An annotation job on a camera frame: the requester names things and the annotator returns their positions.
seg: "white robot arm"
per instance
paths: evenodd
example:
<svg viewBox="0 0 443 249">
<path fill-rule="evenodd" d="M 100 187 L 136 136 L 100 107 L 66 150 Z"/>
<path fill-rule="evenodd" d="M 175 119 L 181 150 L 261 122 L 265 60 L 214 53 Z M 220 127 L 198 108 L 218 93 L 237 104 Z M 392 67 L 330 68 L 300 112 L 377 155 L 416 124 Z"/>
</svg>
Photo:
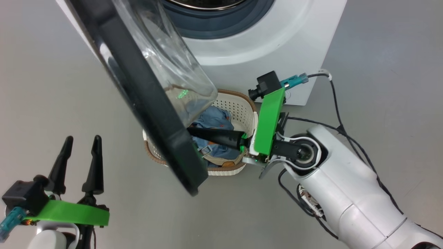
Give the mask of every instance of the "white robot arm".
<svg viewBox="0 0 443 249">
<path fill-rule="evenodd" d="M 308 136 L 318 142 L 323 161 L 308 174 L 291 162 L 284 166 L 303 186 L 302 200 L 309 197 L 308 205 L 320 207 L 317 212 L 338 240 L 351 249 L 443 248 L 443 239 L 409 220 L 381 188 L 376 173 L 323 126 L 312 127 Z"/>
</svg>

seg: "black cable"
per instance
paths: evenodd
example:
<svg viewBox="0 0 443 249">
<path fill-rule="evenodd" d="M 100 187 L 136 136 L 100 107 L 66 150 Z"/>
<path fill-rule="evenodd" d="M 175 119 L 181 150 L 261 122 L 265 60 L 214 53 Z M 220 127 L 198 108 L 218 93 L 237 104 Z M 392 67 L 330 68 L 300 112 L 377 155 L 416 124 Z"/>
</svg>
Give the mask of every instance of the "black cable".
<svg viewBox="0 0 443 249">
<path fill-rule="evenodd" d="M 310 74 L 307 77 L 308 78 L 312 78 L 312 77 L 317 77 L 317 76 L 325 76 L 329 78 L 328 74 L 324 74 L 324 73 L 319 73 L 319 74 Z M 343 132 L 346 133 L 345 130 L 345 126 L 343 125 L 342 122 L 342 118 L 340 117 L 340 112 L 338 111 L 338 104 L 337 104 L 337 95 L 335 94 L 335 87 L 334 87 L 334 83 L 332 82 L 332 80 L 329 81 L 329 83 L 331 84 L 331 88 L 332 88 L 332 95 L 334 96 L 334 105 L 335 105 L 335 113 L 337 114 L 337 119 L 338 119 L 338 123 L 340 124 L 339 127 L 342 128 Z M 351 145 L 352 149 L 354 150 L 355 154 L 357 154 L 358 158 L 360 158 L 360 160 L 363 161 L 362 157 L 360 156 L 360 153 L 358 153 L 357 149 L 355 148 L 354 144 L 348 139 L 349 144 Z"/>
<path fill-rule="evenodd" d="M 288 117 L 288 119 L 299 120 L 299 121 L 303 121 L 303 122 L 309 122 L 309 123 L 313 123 L 313 124 L 317 124 L 317 125 L 320 124 L 320 125 L 323 125 L 324 127 L 327 127 L 327 128 L 329 128 L 329 129 L 332 129 L 332 130 L 337 131 L 338 133 L 340 133 L 341 135 L 343 135 L 344 137 L 346 137 L 346 138 L 349 139 L 350 141 L 354 142 L 354 143 L 358 146 L 358 148 L 361 150 L 361 152 L 362 152 L 363 155 L 365 156 L 366 161 L 368 162 L 368 164 L 369 164 L 369 166 L 371 167 L 371 169 L 372 169 L 375 173 L 377 173 L 377 171 L 375 170 L 374 165 L 373 165 L 372 162 L 371 162 L 371 159 L 369 158 L 368 154 L 367 154 L 366 151 L 363 149 L 363 147 L 361 147 L 361 145 L 360 145 L 356 140 L 354 140 L 354 138 L 350 137 L 346 132 L 343 132 L 342 130 L 340 130 L 340 129 L 338 129 L 338 128 L 335 128 L 335 127 L 332 126 L 332 125 L 328 125 L 328 124 L 325 124 L 325 123 L 322 123 L 322 122 L 317 122 L 317 121 L 310 120 L 310 119 L 306 119 L 306 118 L 300 118 L 300 117 Z"/>
<path fill-rule="evenodd" d="M 308 78 L 312 78 L 312 77 L 317 77 L 317 76 L 325 76 L 325 77 L 329 77 L 329 74 L 325 74 L 325 73 L 319 73 L 319 74 L 310 74 L 308 75 Z M 334 87 L 334 83 L 332 82 L 332 80 L 329 81 L 331 84 L 331 88 L 332 88 L 332 94 L 334 96 L 334 105 L 335 105 L 335 112 L 337 114 L 337 119 L 338 122 L 340 124 L 340 126 L 338 128 L 335 128 L 331 125 L 325 124 L 325 123 L 321 123 L 321 122 L 317 122 L 317 121 L 313 121 L 313 120 L 309 120 L 309 119 L 304 119 L 304 118 L 299 118 L 299 117 L 288 117 L 287 119 L 291 119 L 291 120 L 299 120 L 299 121 L 304 121 L 304 122 L 309 122 L 309 123 L 314 123 L 314 124 L 320 124 L 323 125 L 324 127 L 330 128 L 332 130 L 337 131 L 339 134 L 343 135 L 344 137 L 346 137 L 346 139 L 348 140 L 349 144 L 351 145 L 352 149 L 354 150 L 355 154 L 357 154 L 358 158 L 364 162 L 363 158 L 361 157 L 360 153 L 358 152 L 358 150 L 355 148 L 354 144 L 356 144 L 358 146 L 358 148 L 360 149 L 360 151 L 363 153 L 363 155 L 365 156 L 365 159 L 368 163 L 368 165 L 371 167 L 371 169 L 374 171 L 374 173 L 377 175 L 377 182 L 378 185 L 380 186 L 380 188 L 389 196 L 389 198 L 391 199 L 391 202 L 393 203 L 393 205 L 397 208 L 397 210 L 403 214 L 403 212 L 400 210 L 400 208 L 397 205 L 397 202 L 394 200 L 394 197 L 392 196 L 392 194 L 389 192 L 389 190 L 386 188 L 386 186 L 381 182 L 380 177 L 377 174 L 377 171 L 375 170 L 374 165 L 372 164 L 371 159 L 369 158 L 368 154 L 366 153 L 366 151 L 363 149 L 363 147 L 355 140 L 353 139 L 351 136 L 349 136 L 345 130 L 345 127 L 343 125 L 342 119 L 340 117 L 340 112 L 338 111 L 338 104 L 337 104 L 337 95 L 335 93 L 335 87 Z M 326 225 L 321 221 L 320 217 L 318 217 L 309 207 L 306 207 L 307 204 L 302 202 L 300 193 L 298 191 L 299 186 L 297 186 L 297 198 L 282 184 L 281 182 L 281 177 L 282 175 L 286 172 L 286 169 L 283 169 L 278 177 L 278 182 L 280 187 L 282 187 L 286 193 L 291 197 L 291 199 L 297 203 L 297 205 L 309 216 L 311 217 L 315 217 L 315 219 L 320 223 L 320 226 L 322 226 L 322 228 L 329 233 L 329 235 L 331 235 L 332 237 L 334 237 L 335 239 L 338 239 L 338 236 L 335 235 L 331 230 L 329 230 L 329 228 L 326 227 Z"/>
<path fill-rule="evenodd" d="M 286 169 L 283 169 L 281 172 L 280 172 L 280 174 L 278 175 L 278 183 L 279 183 L 279 185 L 280 185 L 280 187 L 282 187 L 285 191 L 286 191 L 286 193 L 291 197 L 291 199 L 294 201 L 294 202 L 296 202 L 297 203 L 297 205 L 299 205 L 299 207 L 307 214 L 307 215 L 309 215 L 309 216 L 311 216 L 311 217 L 315 217 L 315 219 L 320 223 L 320 226 L 322 226 L 322 228 L 327 232 L 327 233 L 329 233 L 332 237 L 334 237 L 334 238 L 336 238 L 336 239 L 338 239 L 338 236 L 337 235 L 335 235 L 331 230 L 329 230 L 329 228 L 327 228 L 326 227 L 326 225 L 320 220 L 320 218 L 314 213 L 314 212 L 312 212 L 311 213 L 311 210 L 310 210 L 310 207 L 308 207 L 307 206 L 307 204 L 303 201 L 303 200 L 301 200 L 301 195 L 300 195 L 300 192 L 299 192 L 299 186 L 300 186 L 300 184 L 299 185 L 297 185 L 297 198 L 295 198 L 295 196 L 282 184 L 282 182 L 281 182 L 281 177 L 283 176 L 283 174 L 285 174 L 286 173 Z"/>
<path fill-rule="evenodd" d="M 92 233 L 94 234 L 94 249 L 97 249 L 97 235 L 95 234 L 95 228 L 92 228 Z"/>
<path fill-rule="evenodd" d="M 320 226 L 322 226 L 322 228 L 329 233 L 332 237 L 334 237 L 335 239 L 338 239 L 338 236 L 335 235 L 331 230 L 329 230 L 329 228 L 326 227 L 325 223 L 322 222 L 322 220 L 320 220 L 320 218 L 318 216 L 315 217 L 315 219 L 320 223 Z"/>
<path fill-rule="evenodd" d="M 281 177 L 283 176 L 283 174 L 286 172 L 286 169 L 283 169 L 280 174 L 278 175 L 278 184 L 280 185 L 281 188 L 284 189 L 284 191 L 286 192 L 286 194 L 289 195 L 289 197 L 291 197 L 291 199 L 297 203 L 297 205 L 309 216 L 314 217 L 315 215 L 311 212 L 309 212 L 308 210 L 305 209 L 305 207 L 300 203 L 300 201 L 289 191 L 289 189 L 287 189 L 282 183 L 281 183 Z"/>
</svg>

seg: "perforated basket wall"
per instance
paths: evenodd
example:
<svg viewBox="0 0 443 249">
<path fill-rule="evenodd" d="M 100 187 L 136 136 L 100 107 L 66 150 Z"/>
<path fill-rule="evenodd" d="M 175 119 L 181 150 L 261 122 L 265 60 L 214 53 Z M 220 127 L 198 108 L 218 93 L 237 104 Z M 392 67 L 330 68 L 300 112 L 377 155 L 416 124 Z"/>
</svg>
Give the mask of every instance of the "perforated basket wall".
<svg viewBox="0 0 443 249">
<path fill-rule="evenodd" d="M 228 90 L 218 90 L 216 101 L 212 104 L 220 109 L 230 111 L 232 114 L 232 124 L 234 130 L 244 131 L 251 136 L 257 127 L 257 112 L 248 96 Z M 167 162 L 163 159 L 155 145 L 149 140 L 146 132 L 143 131 L 143 139 L 148 156 L 157 163 L 167 166 Z M 238 174 L 245 167 L 245 163 L 240 162 L 233 167 L 208 168 L 209 175 L 228 176 Z"/>
</svg>

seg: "gray floor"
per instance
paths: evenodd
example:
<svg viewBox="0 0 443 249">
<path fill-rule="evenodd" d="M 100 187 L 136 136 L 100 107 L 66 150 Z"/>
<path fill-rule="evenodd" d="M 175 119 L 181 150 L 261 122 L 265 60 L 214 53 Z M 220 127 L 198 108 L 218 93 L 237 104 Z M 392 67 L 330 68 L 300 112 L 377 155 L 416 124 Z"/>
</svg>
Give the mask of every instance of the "gray floor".
<svg viewBox="0 0 443 249">
<path fill-rule="evenodd" d="M 324 68 L 348 133 L 414 221 L 443 233 L 443 16 L 440 0 L 349 0 Z M 345 248 L 278 187 L 275 169 L 210 178 L 191 198 L 151 162 L 141 128 L 54 1 L 0 2 L 0 190 L 48 174 L 74 136 L 64 199 L 81 198 L 95 134 L 103 137 L 110 226 L 98 248 Z M 337 125 L 327 81 L 293 115 Z M 291 123 L 288 134 L 307 124 Z M 289 178 L 284 182 L 294 187 Z M 2 248 L 25 248 L 20 227 Z"/>
</svg>

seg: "green light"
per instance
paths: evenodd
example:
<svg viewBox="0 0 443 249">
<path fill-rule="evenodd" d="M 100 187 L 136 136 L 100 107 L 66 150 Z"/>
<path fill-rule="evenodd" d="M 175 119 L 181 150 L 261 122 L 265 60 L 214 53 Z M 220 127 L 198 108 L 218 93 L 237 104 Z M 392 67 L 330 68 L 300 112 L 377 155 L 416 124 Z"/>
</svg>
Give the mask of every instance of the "green light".
<svg viewBox="0 0 443 249">
<path fill-rule="evenodd" d="M 183 90 L 183 91 L 177 96 L 177 98 L 178 98 L 178 99 L 183 98 L 188 92 L 189 92 L 189 90 Z"/>
</svg>

